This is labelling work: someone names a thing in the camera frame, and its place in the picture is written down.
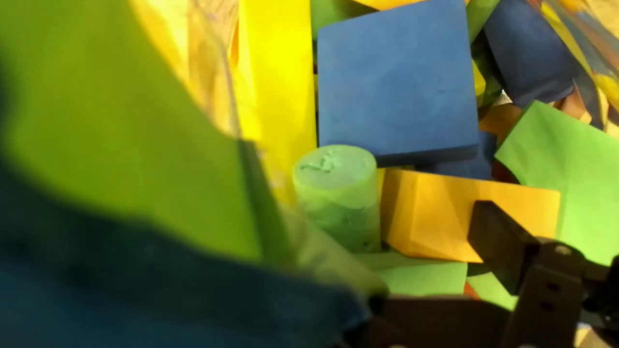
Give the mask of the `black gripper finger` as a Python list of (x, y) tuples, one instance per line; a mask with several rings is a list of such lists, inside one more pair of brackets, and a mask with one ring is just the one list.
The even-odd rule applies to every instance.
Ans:
[(531, 235), (492, 200), (475, 200), (467, 243), (500, 285), (517, 297), (500, 348), (572, 348), (579, 322), (619, 348), (619, 264)]

